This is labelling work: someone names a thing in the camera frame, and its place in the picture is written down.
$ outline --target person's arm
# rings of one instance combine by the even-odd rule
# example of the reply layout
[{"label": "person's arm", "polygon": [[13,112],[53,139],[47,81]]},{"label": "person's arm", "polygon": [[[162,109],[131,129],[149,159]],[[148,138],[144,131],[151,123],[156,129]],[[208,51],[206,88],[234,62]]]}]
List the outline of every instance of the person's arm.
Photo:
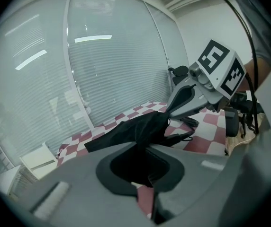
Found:
[{"label": "person's arm", "polygon": [[[268,74],[271,71],[271,66],[267,63],[266,60],[257,57],[257,61],[258,61],[258,72],[259,72],[259,84],[258,87],[264,82],[264,80],[266,79],[266,77],[268,76]],[[253,66],[253,60],[249,61],[246,65],[245,65],[246,71],[249,74],[251,81],[254,85],[254,66]],[[247,80],[244,78],[243,81],[241,82],[239,88],[237,89],[237,91],[247,91],[250,90],[249,89],[249,85]]]}]

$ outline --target gray sleeve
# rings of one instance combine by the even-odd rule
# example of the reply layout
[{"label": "gray sleeve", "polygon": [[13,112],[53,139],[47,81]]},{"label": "gray sleeve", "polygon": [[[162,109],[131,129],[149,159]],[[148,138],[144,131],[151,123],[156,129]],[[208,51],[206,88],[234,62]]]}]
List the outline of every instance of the gray sleeve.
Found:
[{"label": "gray sleeve", "polygon": [[271,65],[271,18],[258,0],[236,0],[252,32],[257,57]]}]

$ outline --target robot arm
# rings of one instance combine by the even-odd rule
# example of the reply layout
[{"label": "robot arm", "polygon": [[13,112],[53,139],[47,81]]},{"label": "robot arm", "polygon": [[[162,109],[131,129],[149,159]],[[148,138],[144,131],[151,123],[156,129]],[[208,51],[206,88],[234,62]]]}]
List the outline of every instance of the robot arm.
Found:
[{"label": "robot arm", "polygon": [[197,114],[204,107],[219,112],[244,79],[246,70],[231,48],[210,40],[189,67],[189,77],[180,82],[169,98],[170,118]]}]

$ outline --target red and white checkered surface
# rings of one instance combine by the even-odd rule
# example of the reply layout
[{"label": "red and white checkered surface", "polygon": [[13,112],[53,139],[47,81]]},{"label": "red and white checkered surface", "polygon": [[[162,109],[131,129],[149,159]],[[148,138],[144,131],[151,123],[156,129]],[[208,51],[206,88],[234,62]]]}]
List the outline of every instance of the red and white checkered surface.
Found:
[{"label": "red and white checkered surface", "polygon": [[[60,166],[67,160],[74,157],[87,155],[88,151],[84,144],[111,131],[120,122],[127,121],[153,111],[165,112],[165,109],[166,103],[147,102],[125,111],[117,117],[95,127],[93,130],[78,133],[69,137],[63,142],[58,150],[57,166]],[[225,154],[226,138],[224,110],[216,113],[203,109],[200,113],[191,116],[191,118],[199,122],[195,133],[192,135],[193,140],[181,141],[180,143],[175,144],[173,148],[223,156]],[[191,129],[181,121],[171,120],[170,125],[166,129],[165,136],[184,134],[189,131],[191,131]],[[136,184],[136,186],[138,190],[138,205],[146,215],[150,216],[153,203],[153,189],[138,184]]]}]

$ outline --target window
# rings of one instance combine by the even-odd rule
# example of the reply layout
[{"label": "window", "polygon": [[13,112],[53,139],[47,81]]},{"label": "window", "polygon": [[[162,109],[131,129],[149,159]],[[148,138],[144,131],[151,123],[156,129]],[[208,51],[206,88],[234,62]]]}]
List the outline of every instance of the window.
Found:
[{"label": "window", "polygon": [[69,57],[95,126],[170,95],[160,36],[140,0],[71,0]]},{"label": "window", "polygon": [[177,24],[166,14],[147,5],[158,27],[168,57],[170,67],[189,66],[188,58]]},{"label": "window", "polygon": [[37,0],[0,26],[0,145],[15,165],[43,142],[55,153],[88,129],[63,58],[65,4]]}]

